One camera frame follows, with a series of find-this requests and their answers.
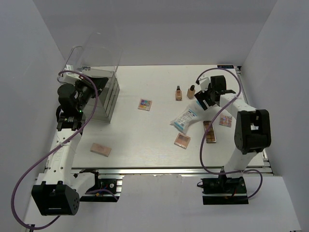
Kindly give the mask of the foundation bottle black pump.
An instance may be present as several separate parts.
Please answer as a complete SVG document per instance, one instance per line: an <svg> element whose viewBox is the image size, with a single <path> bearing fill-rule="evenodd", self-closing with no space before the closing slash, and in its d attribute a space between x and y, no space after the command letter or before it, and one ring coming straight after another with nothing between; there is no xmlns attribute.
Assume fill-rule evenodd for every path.
<svg viewBox="0 0 309 232"><path fill-rule="evenodd" d="M187 97L188 99L192 99L195 95L195 85L191 85L189 88L188 88L188 91L187 91Z"/></svg>

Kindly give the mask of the clear acrylic makeup organizer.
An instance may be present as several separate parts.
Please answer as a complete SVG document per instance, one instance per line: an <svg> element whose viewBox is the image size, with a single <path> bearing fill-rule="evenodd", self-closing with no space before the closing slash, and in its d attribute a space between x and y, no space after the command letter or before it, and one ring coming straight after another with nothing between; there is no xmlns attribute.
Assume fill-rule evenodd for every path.
<svg viewBox="0 0 309 232"><path fill-rule="evenodd" d="M99 32L92 33L82 46L74 46L64 70L77 71L96 79L108 78L98 97L92 120L110 123L120 92L116 72L122 48L111 38Z"/></svg>

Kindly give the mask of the white blue wipes packet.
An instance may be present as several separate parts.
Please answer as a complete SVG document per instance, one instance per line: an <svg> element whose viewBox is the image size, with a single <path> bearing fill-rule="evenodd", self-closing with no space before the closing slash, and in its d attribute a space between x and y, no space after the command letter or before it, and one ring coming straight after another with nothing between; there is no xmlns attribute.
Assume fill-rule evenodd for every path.
<svg viewBox="0 0 309 232"><path fill-rule="evenodd" d="M202 113L203 108L198 101L192 101L178 117L170 121L170 125L174 126L179 132L186 134L190 125L201 120Z"/></svg>

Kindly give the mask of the foundation bottle clear cap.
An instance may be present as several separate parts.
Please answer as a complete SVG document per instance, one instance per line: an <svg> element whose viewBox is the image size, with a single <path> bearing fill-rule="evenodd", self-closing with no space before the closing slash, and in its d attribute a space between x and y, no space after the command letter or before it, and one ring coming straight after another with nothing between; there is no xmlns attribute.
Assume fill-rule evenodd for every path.
<svg viewBox="0 0 309 232"><path fill-rule="evenodd" d="M175 100L181 101L182 100L182 91L180 89L180 86L177 86L176 92L175 92Z"/></svg>

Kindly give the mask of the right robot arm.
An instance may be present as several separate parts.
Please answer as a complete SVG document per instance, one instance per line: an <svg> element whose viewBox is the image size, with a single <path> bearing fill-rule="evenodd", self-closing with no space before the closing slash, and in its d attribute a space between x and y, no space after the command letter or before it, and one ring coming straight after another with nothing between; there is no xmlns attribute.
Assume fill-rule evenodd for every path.
<svg viewBox="0 0 309 232"><path fill-rule="evenodd" d="M269 112L248 105L239 93L227 89L225 77L212 76L205 90L195 97L202 108L219 106L235 118L235 150L217 178L204 179L202 186L206 194L234 193L244 185L243 173L250 161L271 144Z"/></svg>

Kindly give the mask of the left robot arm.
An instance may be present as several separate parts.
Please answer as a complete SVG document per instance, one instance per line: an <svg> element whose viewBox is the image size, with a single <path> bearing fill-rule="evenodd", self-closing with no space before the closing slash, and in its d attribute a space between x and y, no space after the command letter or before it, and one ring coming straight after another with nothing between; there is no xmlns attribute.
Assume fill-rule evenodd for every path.
<svg viewBox="0 0 309 232"><path fill-rule="evenodd" d="M52 153L42 182L34 185L31 191L43 216L75 215L80 198L88 190L92 193L101 190L102 181L94 172L72 174L71 168L87 119L83 109L90 99L101 94L107 82L107 77L91 78L91 82L77 80L74 84L63 84L57 90L60 106L56 114L55 147L59 150Z"/></svg>

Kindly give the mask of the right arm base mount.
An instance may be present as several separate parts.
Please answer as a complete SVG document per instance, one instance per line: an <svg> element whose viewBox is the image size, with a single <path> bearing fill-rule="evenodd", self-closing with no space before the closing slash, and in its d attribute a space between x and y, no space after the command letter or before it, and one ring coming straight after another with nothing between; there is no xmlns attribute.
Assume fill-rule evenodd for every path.
<svg viewBox="0 0 309 232"><path fill-rule="evenodd" d="M242 205L249 204L247 189L243 177L203 178L197 183L202 189L204 205Z"/></svg>

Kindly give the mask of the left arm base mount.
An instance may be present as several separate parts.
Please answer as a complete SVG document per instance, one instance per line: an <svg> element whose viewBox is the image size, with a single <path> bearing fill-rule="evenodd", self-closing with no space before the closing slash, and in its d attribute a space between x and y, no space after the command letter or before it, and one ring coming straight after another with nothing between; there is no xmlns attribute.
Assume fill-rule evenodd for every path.
<svg viewBox="0 0 309 232"><path fill-rule="evenodd" d="M118 201L122 188L122 177L101 174L99 170L95 169L83 169L72 174L73 180L86 173L91 173L94 177L94 185L86 192L94 191L94 193L85 193L83 196L80 194L81 202L116 203Z"/></svg>

